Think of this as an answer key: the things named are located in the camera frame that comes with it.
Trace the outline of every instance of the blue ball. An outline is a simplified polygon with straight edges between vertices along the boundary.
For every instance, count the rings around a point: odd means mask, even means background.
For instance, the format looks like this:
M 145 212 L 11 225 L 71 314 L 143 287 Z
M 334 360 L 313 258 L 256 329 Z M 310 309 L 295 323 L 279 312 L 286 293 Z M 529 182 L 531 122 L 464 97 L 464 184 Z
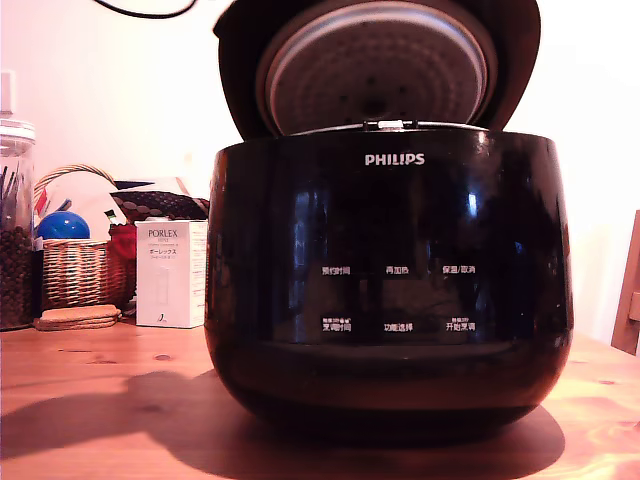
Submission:
M 80 215 L 73 212 L 53 212 L 42 219 L 38 226 L 38 236 L 44 240 L 75 238 L 89 239 L 89 225 Z

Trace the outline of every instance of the basket handle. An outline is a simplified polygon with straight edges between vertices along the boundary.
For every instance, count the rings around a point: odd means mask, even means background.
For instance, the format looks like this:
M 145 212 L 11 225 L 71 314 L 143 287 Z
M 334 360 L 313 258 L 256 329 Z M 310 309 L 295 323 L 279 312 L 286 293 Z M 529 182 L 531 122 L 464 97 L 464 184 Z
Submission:
M 35 187 L 33 187 L 34 204 L 35 205 L 38 204 L 38 202 L 40 201 L 40 197 L 42 196 L 42 192 L 44 192 L 44 189 L 46 188 L 47 185 L 53 182 L 56 178 L 66 175 L 67 173 L 74 173 L 74 172 L 95 173 L 96 175 L 99 175 L 109 180 L 109 182 L 114 187 L 116 186 L 116 181 L 114 180 L 114 178 L 111 175 L 109 175 L 106 171 L 102 170 L 101 168 L 92 167 L 90 165 L 85 165 L 83 163 L 78 163 L 75 165 L 67 165 L 66 167 L 56 168 L 55 170 L 49 172 L 47 175 L 42 177 L 38 181 L 38 183 L 36 183 Z

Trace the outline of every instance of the wall outlet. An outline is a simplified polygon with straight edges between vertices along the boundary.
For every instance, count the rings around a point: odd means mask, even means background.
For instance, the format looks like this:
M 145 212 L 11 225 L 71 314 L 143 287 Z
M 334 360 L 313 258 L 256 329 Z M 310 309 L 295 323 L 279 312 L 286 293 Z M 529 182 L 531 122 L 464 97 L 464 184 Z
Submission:
M 0 113 L 13 115 L 16 111 L 16 72 L 2 70 L 0 87 Z

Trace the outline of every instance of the wooden chair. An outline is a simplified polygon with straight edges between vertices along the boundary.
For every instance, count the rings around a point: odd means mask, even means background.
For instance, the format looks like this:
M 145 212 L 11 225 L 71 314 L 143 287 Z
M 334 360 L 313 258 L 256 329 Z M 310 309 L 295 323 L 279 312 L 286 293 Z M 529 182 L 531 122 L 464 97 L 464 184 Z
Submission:
M 640 335 L 640 210 L 636 212 L 611 346 L 636 355 Z

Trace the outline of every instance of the black rice cooker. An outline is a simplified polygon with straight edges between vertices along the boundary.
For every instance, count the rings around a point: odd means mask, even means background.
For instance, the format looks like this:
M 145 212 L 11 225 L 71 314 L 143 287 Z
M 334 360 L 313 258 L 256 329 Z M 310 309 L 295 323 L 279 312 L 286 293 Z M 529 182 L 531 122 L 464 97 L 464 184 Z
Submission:
M 237 0 L 215 27 L 246 140 L 216 159 L 206 336 L 229 392 L 314 435 L 484 435 L 573 331 L 552 141 L 502 131 L 535 0 Z

